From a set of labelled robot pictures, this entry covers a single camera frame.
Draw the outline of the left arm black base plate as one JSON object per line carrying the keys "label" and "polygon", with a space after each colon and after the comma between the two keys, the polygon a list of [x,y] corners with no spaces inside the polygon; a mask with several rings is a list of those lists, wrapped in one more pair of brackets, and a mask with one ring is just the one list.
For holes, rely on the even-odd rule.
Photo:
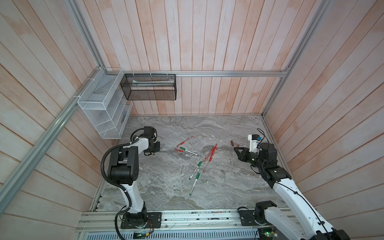
{"label": "left arm black base plate", "polygon": [[131,214],[126,213],[123,214],[123,220],[120,225],[121,229],[139,229],[138,227],[142,227],[143,225],[145,229],[149,228],[160,228],[162,221],[162,213],[161,212],[150,212],[146,213],[144,216],[143,213]]}

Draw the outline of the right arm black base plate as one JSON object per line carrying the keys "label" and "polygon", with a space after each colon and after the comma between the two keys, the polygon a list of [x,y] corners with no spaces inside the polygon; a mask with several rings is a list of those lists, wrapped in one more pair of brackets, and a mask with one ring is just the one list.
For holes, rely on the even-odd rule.
{"label": "right arm black base plate", "polygon": [[243,227],[258,226],[259,224],[255,221],[255,211],[240,209],[238,210],[240,215],[241,225]]}

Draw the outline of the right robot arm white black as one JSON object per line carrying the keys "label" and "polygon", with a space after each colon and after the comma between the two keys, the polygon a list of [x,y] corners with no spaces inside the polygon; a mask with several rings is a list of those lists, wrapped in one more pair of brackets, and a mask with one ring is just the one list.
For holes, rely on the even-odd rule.
{"label": "right robot arm white black", "polygon": [[288,205],[297,221],[287,217],[272,201],[256,203],[254,211],[239,207],[241,217],[262,228],[275,227],[289,240],[348,240],[302,195],[290,174],[277,161],[277,149],[270,143],[250,142],[249,148],[235,147],[238,159],[256,167],[259,175]]}

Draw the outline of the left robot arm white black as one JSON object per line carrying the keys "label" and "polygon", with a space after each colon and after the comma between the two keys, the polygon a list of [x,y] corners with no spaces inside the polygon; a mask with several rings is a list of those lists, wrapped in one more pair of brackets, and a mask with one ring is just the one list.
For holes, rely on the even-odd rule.
{"label": "left robot arm white black", "polygon": [[120,144],[111,150],[107,178],[123,195],[126,208],[122,215],[127,221],[147,221],[145,202],[136,183],[140,171],[139,155],[144,153],[145,156],[150,156],[160,151],[157,136],[155,128],[143,127],[132,133],[129,143]]}

